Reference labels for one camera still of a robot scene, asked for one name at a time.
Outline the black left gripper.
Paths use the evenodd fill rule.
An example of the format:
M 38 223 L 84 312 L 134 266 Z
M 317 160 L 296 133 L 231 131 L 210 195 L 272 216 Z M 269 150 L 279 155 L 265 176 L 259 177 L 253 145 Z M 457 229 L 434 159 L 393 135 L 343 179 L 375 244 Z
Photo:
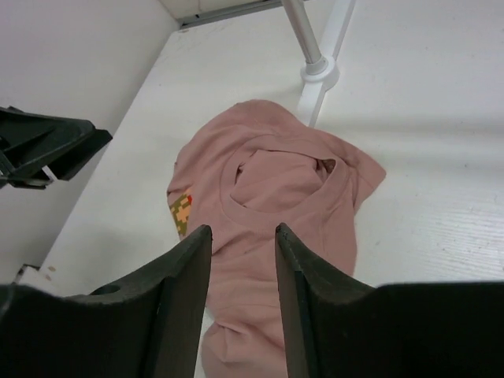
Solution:
M 1 108 L 1 186 L 45 189 L 71 180 L 113 136 L 89 120 Z

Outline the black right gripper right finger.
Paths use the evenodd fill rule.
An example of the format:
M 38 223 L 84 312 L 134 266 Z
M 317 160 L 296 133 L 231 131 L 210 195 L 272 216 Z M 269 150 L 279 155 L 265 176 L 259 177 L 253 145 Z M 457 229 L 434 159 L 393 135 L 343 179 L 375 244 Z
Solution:
M 275 240 L 289 376 L 502 376 L 502 282 L 370 287 L 285 224 Z

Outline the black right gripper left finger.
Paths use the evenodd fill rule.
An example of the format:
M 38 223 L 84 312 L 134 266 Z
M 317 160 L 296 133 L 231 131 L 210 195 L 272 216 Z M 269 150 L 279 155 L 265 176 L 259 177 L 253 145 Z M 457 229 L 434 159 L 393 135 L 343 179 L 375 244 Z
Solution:
M 192 377 L 211 250 L 203 225 L 89 295 L 2 286 L 2 376 Z

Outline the pink printed t shirt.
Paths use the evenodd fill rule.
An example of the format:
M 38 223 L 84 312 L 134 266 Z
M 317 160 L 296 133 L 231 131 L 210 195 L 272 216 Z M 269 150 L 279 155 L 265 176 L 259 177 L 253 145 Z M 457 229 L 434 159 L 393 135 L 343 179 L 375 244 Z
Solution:
M 352 275 L 354 216 L 385 176 L 369 155 L 275 102 L 241 102 L 196 132 L 177 156 L 167 200 L 180 237 L 203 224 L 213 233 L 206 376 L 287 375 L 276 227 Z

